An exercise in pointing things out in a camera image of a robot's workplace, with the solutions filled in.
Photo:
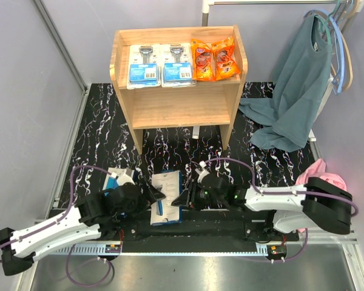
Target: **white cable clip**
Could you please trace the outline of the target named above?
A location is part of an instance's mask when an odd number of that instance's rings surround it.
[[[200,167],[202,169],[205,169],[206,168],[206,163],[204,161],[200,161]]]

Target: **gray wall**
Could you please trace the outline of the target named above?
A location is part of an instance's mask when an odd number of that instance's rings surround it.
[[[44,0],[86,83],[110,82],[115,30],[201,25],[201,0]],[[268,81],[278,56],[306,12],[331,5],[217,5],[209,25],[238,24],[248,81]]]
[[[80,100],[32,2],[0,0],[0,229],[43,218]]]
[[[346,41],[354,66],[353,85],[340,96],[330,96],[313,131],[327,170],[342,176],[360,208],[353,225],[364,256],[364,8]]]

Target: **wooden shelf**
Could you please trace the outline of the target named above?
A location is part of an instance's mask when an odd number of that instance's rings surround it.
[[[127,88],[127,78],[128,78],[128,58],[129,58],[129,45],[124,45],[122,47],[122,57],[120,62],[120,73],[118,78],[119,89],[126,89]],[[205,83],[212,84],[213,82],[197,82],[198,85],[202,85]],[[240,83],[240,76],[236,75],[228,79],[223,79],[216,81],[216,83],[220,84],[239,84]]]
[[[147,88],[135,91],[134,129],[229,123],[222,88]]]
[[[197,82],[193,87],[127,89],[131,45],[184,43],[192,38],[211,44],[228,37],[235,40],[235,61],[241,75],[216,82]],[[139,153],[144,129],[196,125],[219,125],[226,149],[247,70],[247,57],[236,25],[118,30],[109,66],[113,87]]]

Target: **black marble surface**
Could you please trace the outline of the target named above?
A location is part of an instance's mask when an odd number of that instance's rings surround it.
[[[270,98],[270,83],[244,85],[243,98]],[[194,171],[194,164],[214,157],[231,157],[246,162],[257,174],[260,186],[291,186],[314,158],[309,144],[302,150],[288,153],[282,150],[261,150],[249,140],[261,126],[237,112],[227,150],[222,149],[217,126],[200,127],[200,138],[192,139],[192,127],[151,129],[144,132],[142,159],[133,144],[130,132],[116,98],[112,84],[93,84],[79,128],[72,158],[66,174],[58,208],[69,201],[69,176],[80,164],[137,169],[147,177],[165,170],[181,170],[184,185]],[[238,164],[214,162],[212,170],[225,175],[236,184],[249,183],[251,174]],[[76,173],[75,197],[101,190],[105,174],[96,170]]]

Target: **wooden shelf leg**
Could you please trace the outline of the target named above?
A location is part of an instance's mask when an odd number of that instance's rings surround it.
[[[221,141],[223,143],[223,150],[226,150],[228,148],[228,143],[231,138],[233,125],[224,124],[219,126],[220,126]]]
[[[143,129],[131,130],[133,143],[135,144],[135,147],[139,152],[139,155],[141,155],[141,153],[143,152],[143,131],[144,131]]]

